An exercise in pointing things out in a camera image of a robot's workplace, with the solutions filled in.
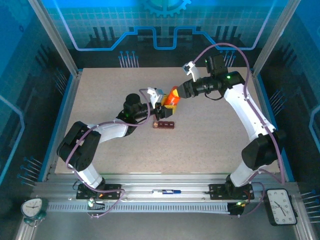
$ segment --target table surface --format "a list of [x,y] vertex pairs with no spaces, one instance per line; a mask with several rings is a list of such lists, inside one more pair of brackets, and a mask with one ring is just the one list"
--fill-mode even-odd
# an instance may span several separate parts
[[[204,67],[198,68],[207,76]],[[245,67],[230,67],[246,78]],[[181,67],[85,68],[79,82],[67,131],[74,122],[98,124],[112,121],[123,109],[126,96],[147,87],[169,93],[190,79]],[[248,90],[260,107],[250,77]],[[209,95],[219,97],[218,92]],[[231,173],[240,164],[241,151],[249,143],[247,132],[225,99],[204,95],[181,99],[176,113],[167,119],[174,129],[152,128],[153,118],[127,137],[99,144],[93,164],[101,174],[115,173]],[[279,172],[276,162],[267,168]],[[59,158],[55,173],[71,173]]]

